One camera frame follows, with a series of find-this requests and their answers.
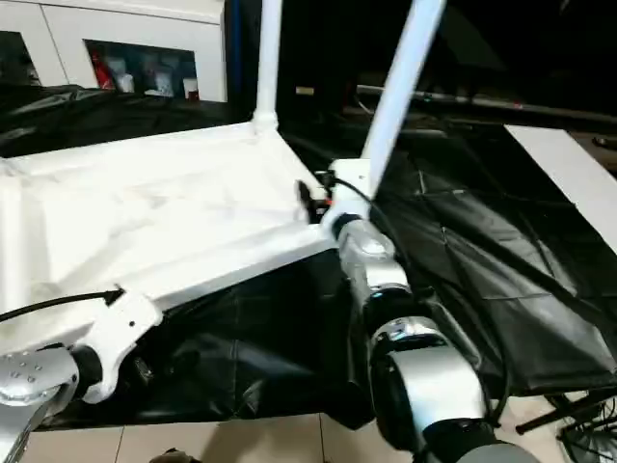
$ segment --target floor tile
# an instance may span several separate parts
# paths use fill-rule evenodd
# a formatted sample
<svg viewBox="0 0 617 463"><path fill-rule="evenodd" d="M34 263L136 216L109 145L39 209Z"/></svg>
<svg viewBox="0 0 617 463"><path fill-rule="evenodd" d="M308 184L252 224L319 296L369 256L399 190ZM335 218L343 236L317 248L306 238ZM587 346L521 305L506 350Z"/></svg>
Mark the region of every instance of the floor tile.
<svg viewBox="0 0 617 463"><path fill-rule="evenodd" d="M406 451L393 449L379 433L375 421L351 431L326 415L321 416L324 456L328 463L410 463Z"/></svg>
<svg viewBox="0 0 617 463"><path fill-rule="evenodd" d="M497 438L517 444L538 458L541 463L568 461L560 443L555 439L559 422L520 436L514 426L552 410L543 397L512 397L504 410L502 427L496 431ZM350 431L322 415L324 454L329 463L409 463L406 452L392 449L379 434L377 424L372 422L358 431Z"/></svg>
<svg viewBox="0 0 617 463"><path fill-rule="evenodd" d="M128 426L117 463L148 463L176 448L205 463L321 463L319 417Z"/></svg>
<svg viewBox="0 0 617 463"><path fill-rule="evenodd" d="M122 428L33 432L21 463L114 463Z"/></svg>
<svg viewBox="0 0 617 463"><path fill-rule="evenodd" d="M552 411L553 408L543 397L510 397L501 417L501 428L496 431L497 438L517 444L531 452L541 463L562 463L568 461L559 441L555 439L557 430L564 422L556 422L539 427L520 436L515 426Z"/></svg>

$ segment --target black plastic sheet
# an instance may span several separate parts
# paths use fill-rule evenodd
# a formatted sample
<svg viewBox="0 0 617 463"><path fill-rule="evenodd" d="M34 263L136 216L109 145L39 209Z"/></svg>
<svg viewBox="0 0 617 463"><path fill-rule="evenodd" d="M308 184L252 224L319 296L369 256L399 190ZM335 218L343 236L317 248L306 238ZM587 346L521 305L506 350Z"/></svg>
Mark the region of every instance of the black plastic sheet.
<svg viewBox="0 0 617 463"><path fill-rule="evenodd" d="M234 122L221 104L0 89L4 157ZM316 170L357 156L369 123L304 116L281 133ZM435 318L493 395L502 354L514 395L617 385L617 258L503 127L411 124L377 203L410 275L435 289ZM305 259L169 311L123 365L114 397L75 403L47 426L313 412L362 425L371 410L353 315L335 252Z"/></svg>

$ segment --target black cable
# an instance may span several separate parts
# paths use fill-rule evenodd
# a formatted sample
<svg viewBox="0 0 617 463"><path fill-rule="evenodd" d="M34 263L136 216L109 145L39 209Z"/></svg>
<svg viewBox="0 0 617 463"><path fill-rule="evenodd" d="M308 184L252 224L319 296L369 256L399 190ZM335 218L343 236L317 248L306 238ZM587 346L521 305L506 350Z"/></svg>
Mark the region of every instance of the black cable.
<svg viewBox="0 0 617 463"><path fill-rule="evenodd" d="M15 309L14 311L0 313L0 323L2 323L3 321L11 320L12 318L17 318L18 316L22 316L27 313L40 311L49 307L69 304L71 302L89 301L91 299L104 299L105 303L107 305L110 305L123 294L124 291L122 289L115 289L113 291L89 292L86 294L75 294L74 296L65 296L59 297L57 299L50 299L48 301L42 301L36 304L31 304L30 306L22 307L20 309Z"/></svg>
<svg viewBox="0 0 617 463"><path fill-rule="evenodd" d="M352 190L353 192L355 192L360 198L362 198L364 201L366 201L370 207L375 210L375 212L377 212L377 214L379 215L379 218L381 220L381 222L384 225L384 228L387 229L386 233L389 235L389 238L392 240L394 247L396 248L396 250L399 252L401 258L403 259L403 264L406 267L406 272L407 273L411 273L412 270L414 269L414 266L412 265L412 260L409 257L409 255L407 254L407 249L402 245L402 241L400 240L398 233L396 233L396 230L394 228L394 226L392 225L392 223L390 222L388 216L386 215L386 213L379 207L377 206L373 200L371 200L368 196L366 196L362 190L360 190L358 187L356 187L355 185L349 183L348 181L342 180L340 178L334 177L333 178L333 182L334 184L338 184L338 185L342 185L346 188L349 188L350 190ZM471 306L473 307L474 301L473 298L467 294L466 291L464 291L461 287L459 287L458 285L456 285L453 282L450 282L448 279L441 277L440 275L435 274L434 272L428 270L427 268L425 268L422 265L418 265L420 266L425 272L429 273L433 278L435 278L436 280L439 280L441 283L446 284L452 288L454 288L461 296L463 296L465 299L467 299L468 303L471 304ZM508 398L510 397L510 391L512 389L512 374L510 373L510 368L508 367L508 361L507 361L507 356L506 356L506 349L505 349L505 342L503 341L503 339L501 338L501 335L499 334L495 324L493 323L493 321L491 320L491 324L492 324L492 328L493 328L493 332L495 335L495 341L496 341L496 346L497 346L497 350L499 350L499 355L501 356L501 362L503 364L503 368L502 368L502 374L503 374L503 394L501 395L501 397L498 400L498 403L496 405L496 407L489 412L490 407L487 407L487 421L493 426L493 427L499 427L499 420L501 418L501 415L503 414L503 410L505 409L506 405L507 405L507 401Z"/></svg>

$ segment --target white panel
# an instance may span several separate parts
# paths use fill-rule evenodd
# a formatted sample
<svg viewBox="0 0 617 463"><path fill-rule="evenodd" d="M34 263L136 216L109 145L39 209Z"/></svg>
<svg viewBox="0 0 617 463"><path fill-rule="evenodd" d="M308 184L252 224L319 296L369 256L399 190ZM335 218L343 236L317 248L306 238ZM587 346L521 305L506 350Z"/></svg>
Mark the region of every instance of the white panel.
<svg viewBox="0 0 617 463"><path fill-rule="evenodd" d="M567 132L505 126L617 254L617 181Z"/></svg>
<svg viewBox="0 0 617 463"><path fill-rule="evenodd" d="M98 87L84 40L188 50L195 53L200 98L225 101L220 25L137 14L43 6L68 82Z"/></svg>
<svg viewBox="0 0 617 463"><path fill-rule="evenodd" d="M21 34L43 86L67 83L39 5L0 1L0 31Z"/></svg>
<svg viewBox="0 0 617 463"><path fill-rule="evenodd" d="M168 309L334 245L297 199L297 180L318 195L317 180L250 123L8 162L37 211L25 228L45 244L28 248L46 268L26 279L27 302L119 284ZM75 340L95 312L78 303L2 323L0 353Z"/></svg>

